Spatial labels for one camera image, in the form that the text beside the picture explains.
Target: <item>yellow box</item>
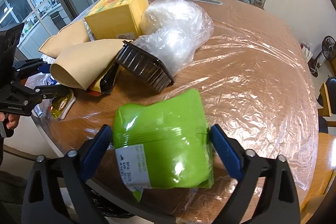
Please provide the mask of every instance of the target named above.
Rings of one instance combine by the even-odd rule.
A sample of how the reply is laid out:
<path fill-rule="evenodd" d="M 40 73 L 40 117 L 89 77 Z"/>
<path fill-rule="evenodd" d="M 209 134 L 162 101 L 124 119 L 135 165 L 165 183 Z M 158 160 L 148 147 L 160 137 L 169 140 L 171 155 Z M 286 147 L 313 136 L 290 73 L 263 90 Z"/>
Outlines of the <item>yellow box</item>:
<path fill-rule="evenodd" d="M 148 0 L 101 0 L 84 17 L 96 39 L 136 39 Z"/>

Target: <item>green package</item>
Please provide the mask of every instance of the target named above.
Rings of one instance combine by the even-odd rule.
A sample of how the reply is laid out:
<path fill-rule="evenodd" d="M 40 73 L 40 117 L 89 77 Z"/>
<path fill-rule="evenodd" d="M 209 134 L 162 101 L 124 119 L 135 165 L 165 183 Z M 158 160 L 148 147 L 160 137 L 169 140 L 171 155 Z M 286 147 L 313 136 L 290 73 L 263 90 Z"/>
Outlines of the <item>green package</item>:
<path fill-rule="evenodd" d="M 125 104 L 114 120 L 113 146 L 124 184 L 142 188 L 210 188 L 212 150 L 195 89 L 150 106 Z"/>

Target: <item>label on package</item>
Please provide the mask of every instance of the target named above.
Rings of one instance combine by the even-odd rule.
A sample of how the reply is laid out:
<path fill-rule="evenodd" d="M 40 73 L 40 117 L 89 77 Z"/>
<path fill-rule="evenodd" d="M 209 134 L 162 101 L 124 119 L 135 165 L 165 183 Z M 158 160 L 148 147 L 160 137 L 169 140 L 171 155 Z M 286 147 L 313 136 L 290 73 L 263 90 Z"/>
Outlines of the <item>label on package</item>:
<path fill-rule="evenodd" d="M 118 39 L 135 40 L 134 32 L 125 32 L 125 33 L 117 34 L 116 37 Z"/>
<path fill-rule="evenodd" d="M 58 82 L 55 80 L 54 77 L 51 75 L 48 76 L 47 78 L 47 85 L 56 85 Z"/>
<path fill-rule="evenodd" d="M 117 148 L 115 155 L 121 179 L 126 186 L 151 188 L 143 144 Z"/>

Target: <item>paper bag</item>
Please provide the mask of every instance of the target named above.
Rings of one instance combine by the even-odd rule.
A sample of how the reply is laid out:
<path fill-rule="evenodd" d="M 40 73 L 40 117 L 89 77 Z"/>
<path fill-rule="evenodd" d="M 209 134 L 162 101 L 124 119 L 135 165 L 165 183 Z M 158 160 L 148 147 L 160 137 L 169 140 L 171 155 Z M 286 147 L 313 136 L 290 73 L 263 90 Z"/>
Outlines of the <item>paper bag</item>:
<path fill-rule="evenodd" d="M 50 67 L 60 84 L 86 90 L 122 49 L 123 39 L 101 39 L 67 47 Z"/>
<path fill-rule="evenodd" d="M 90 37 L 84 21 L 78 20 L 63 27 L 58 34 L 49 37 L 39 48 L 39 52 L 57 58 L 65 48 L 89 41 Z"/>

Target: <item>black plastic container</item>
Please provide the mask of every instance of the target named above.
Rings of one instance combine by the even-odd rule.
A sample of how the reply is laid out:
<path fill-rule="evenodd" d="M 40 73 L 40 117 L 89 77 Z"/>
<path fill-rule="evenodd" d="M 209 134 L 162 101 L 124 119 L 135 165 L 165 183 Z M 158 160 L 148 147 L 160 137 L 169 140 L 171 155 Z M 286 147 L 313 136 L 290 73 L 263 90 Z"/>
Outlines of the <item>black plastic container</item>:
<path fill-rule="evenodd" d="M 115 59 L 118 64 L 158 93 L 174 83 L 173 77 L 161 60 L 130 42 L 123 42 L 125 45 Z"/>

